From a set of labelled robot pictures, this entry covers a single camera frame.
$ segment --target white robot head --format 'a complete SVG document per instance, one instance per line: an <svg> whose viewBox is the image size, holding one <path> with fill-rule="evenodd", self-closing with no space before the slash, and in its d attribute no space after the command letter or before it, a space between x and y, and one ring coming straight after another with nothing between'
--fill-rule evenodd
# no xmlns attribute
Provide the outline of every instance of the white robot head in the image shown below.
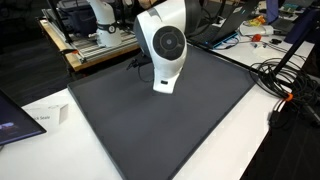
<svg viewBox="0 0 320 180"><path fill-rule="evenodd" d="M154 64L155 91L171 94L184 65L187 55L184 33L192 31L190 28L185 28L186 23L194 22L195 17L192 15L201 12L199 2L188 2L168 0L139 14L136 18L134 24L136 38L144 54L151 57ZM196 9L196 13L189 12L190 18L186 13L188 9Z"/></svg>

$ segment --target wooden desk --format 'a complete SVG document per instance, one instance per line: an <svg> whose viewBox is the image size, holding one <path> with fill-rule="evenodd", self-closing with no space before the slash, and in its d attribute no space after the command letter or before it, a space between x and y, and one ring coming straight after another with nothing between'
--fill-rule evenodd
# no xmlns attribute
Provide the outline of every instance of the wooden desk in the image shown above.
<svg viewBox="0 0 320 180"><path fill-rule="evenodd" d="M39 24L43 31L45 31L49 37L52 39L52 41L56 44L59 51L64 49L69 49L68 45L64 40L58 35L58 33L48 24L47 20L40 20ZM72 53L66 54L65 59L67 63L70 65L70 67L75 71L80 71L82 69L88 68L90 66L96 65L98 63L110 60L112 58L115 58L117 56L120 56L122 54L126 54L128 52L134 51L136 49L139 49L138 44L134 44L132 46L129 46L126 49L120 49L118 51L114 51L112 54L108 54L107 56L100 57L94 61L88 61L85 63L81 63L79 58L75 56Z"/></svg>

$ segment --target wire bundle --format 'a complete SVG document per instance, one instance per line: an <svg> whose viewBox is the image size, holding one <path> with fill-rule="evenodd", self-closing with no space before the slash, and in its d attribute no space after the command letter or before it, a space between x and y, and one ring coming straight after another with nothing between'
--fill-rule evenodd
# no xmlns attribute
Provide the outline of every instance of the wire bundle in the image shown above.
<svg viewBox="0 0 320 180"><path fill-rule="evenodd" d="M290 61L276 75L273 70L280 60L280 58L268 59L263 63L253 64L250 69L250 75L258 86L281 99L276 110L278 111L284 102L292 103L297 110L300 110L301 106L315 105L320 96L317 92L319 84ZM253 72L257 73L259 80L254 78Z"/></svg>

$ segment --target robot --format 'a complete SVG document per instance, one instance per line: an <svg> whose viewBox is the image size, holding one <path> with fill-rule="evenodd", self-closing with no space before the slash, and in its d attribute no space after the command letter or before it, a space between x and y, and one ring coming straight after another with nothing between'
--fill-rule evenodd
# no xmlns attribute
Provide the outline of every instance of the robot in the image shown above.
<svg viewBox="0 0 320 180"><path fill-rule="evenodd" d="M114 17L113 8L101 0L87 0L97 18L95 34L99 47L114 47L121 44L120 30Z"/></svg>
<svg viewBox="0 0 320 180"><path fill-rule="evenodd" d="M198 27L200 17L196 0L168 0L137 16L136 38L154 64L153 90L173 93L187 55L185 34Z"/></svg>

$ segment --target gray mat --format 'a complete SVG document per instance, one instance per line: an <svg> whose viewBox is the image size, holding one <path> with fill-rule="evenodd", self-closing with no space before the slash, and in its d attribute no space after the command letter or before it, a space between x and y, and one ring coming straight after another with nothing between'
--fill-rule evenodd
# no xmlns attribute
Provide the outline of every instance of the gray mat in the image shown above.
<svg viewBox="0 0 320 180"><path fill-rule="evenodd" d="M253 86L247 70L202 50L188 57L174 94L152 90L129 61L69 85L124 179L171 179ZM152 78L152 65L141 76Z"/></svg>

